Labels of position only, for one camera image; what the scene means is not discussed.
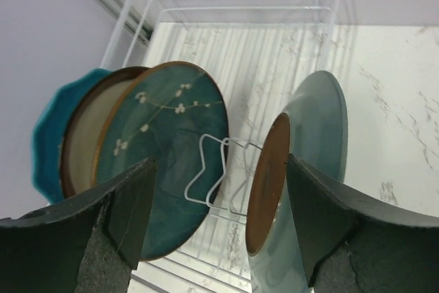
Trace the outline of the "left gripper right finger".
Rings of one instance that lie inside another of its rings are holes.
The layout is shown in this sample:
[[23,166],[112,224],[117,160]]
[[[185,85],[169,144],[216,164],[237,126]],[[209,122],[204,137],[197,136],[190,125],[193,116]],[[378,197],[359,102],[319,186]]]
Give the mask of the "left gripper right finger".
[[311,199],[293,208],[315,292],[437,292],[438,218],[339,183],[303,160]]

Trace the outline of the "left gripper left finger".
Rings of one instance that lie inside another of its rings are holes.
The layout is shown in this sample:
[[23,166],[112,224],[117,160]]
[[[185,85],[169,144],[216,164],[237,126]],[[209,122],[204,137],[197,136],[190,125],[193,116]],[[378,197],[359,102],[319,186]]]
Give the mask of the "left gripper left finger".
[[149,222],[156,164],[20,218],[1,219],[2,292],[127,292]]

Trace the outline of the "pale green ceramic plate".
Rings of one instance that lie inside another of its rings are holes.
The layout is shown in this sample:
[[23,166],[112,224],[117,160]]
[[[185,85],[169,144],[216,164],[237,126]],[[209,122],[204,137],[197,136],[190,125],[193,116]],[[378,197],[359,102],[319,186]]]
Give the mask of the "pale green ceramic plate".
[[272,123],[252,182],[246,251],[253,292],[311,292],[302,262],[295,206],[311,194],[292,159],[303,160],[342,182],[346,171],[348,115],[332,73],[317,71],[300,83]]

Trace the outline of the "brown rimmed beige plate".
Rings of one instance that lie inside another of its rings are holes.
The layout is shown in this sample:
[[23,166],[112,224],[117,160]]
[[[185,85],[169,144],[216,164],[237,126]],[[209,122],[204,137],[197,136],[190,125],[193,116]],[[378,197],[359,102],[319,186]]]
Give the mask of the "brown rimmed beige plate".
[[62,138],[58,161],[62,195],[70,198],[93,185],[95,150],[104,124],[121,94],[147,67],[126,67],[100,79],[80,100]]

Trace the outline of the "blue scalloped plate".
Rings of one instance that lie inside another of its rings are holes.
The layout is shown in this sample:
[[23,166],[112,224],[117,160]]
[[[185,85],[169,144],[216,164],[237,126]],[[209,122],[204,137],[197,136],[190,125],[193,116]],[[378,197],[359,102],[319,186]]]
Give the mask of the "blue scalloped plate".
[[48,202],[63,199],[58,172],[59,149],[70,116],[82,98],[111,72],[96,68],[61,86],[38,118],[32,133],[32,184]]

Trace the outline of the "dark teal floral plate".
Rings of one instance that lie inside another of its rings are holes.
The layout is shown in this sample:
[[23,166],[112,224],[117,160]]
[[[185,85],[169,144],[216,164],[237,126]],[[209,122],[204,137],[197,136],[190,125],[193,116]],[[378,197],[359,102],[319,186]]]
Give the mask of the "dark teal floral plate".
[[122,93],[100,134],[94,184],[139,161],[157,166],[156,187],[141,260],[180,248],[200,227],[224,173],[228,117],[215,80],[190,62],[166,62],[144,71]]

